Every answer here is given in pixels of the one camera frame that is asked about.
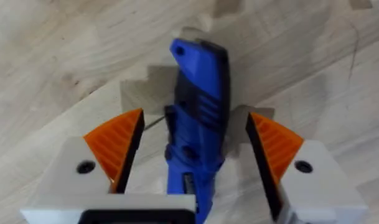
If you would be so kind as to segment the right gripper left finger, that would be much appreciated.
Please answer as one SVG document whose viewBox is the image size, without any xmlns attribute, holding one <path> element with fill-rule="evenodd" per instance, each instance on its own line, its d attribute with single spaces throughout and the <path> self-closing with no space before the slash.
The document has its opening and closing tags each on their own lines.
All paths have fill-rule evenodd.
<svg viewBox="0 0 379 224">
<path fill-rule="evenodd" d="M 143 131 L 144 113 L 138 108 L 84 136 L 67 138 L 41 178 L 36 194 L 124 193 Z"/>
</svg>

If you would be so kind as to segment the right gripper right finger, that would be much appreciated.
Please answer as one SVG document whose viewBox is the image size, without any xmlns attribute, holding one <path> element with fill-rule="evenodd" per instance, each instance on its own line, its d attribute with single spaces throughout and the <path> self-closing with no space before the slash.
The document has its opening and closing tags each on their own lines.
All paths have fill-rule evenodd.
<svg viewBox="0 0 379 224">
<path fill-rule="evenodd" d="M 257 113 L 246 132 L 274 223 L 363 222 L 368 205 L 324 144 Z"/>
</svg>

